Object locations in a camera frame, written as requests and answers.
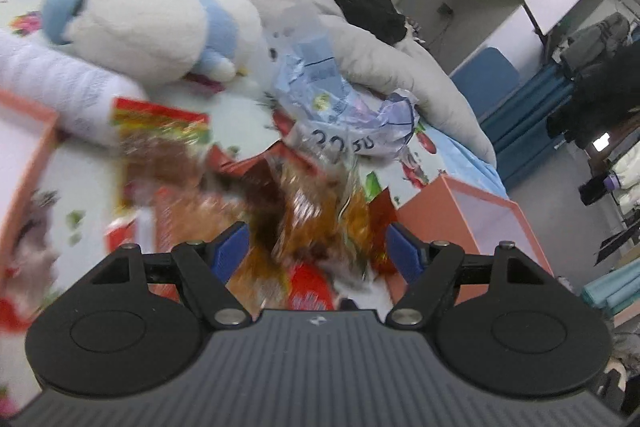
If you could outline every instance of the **light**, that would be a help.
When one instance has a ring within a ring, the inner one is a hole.
[[[609,133],[606,132],[600,136],[600,138],[593,142],[593,146],[598,152],[604,151],[609,146]]]

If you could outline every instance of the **blue gripper pad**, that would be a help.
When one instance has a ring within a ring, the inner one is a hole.
[[[424,271],[423,252],[427,245],[399,223],[386,229],[386,254],[404,280],[411,284]]]
[[[238,221],[207,245],[204,260],[213,275],[226,284],[248,251],[249,226]]]

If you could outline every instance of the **purple cuff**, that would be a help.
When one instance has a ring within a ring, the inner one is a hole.
[[[620,182],[618,181],[618,177],[615,174],[610,174],[609,176],[604,178],[604,187],[609,192],[618,190],[620,188]]]

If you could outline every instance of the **blue curtain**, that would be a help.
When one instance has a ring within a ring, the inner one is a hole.
[[[562,141],[546,134],[546,117],[569,99],[573,84],[556,64],[545,66],[481,124],[494,144],[498,174],[509,190]]]

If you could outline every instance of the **plush toy arm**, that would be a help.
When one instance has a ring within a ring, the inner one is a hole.
[[[231,82],[236,77],[236,67],[217,51],[205,48],[191,73],[203,74],[218,82]]]
[[[44,0],[42,31],[54,44],[69,44],[65,39],[67,24],[82,7],[82,0]]]

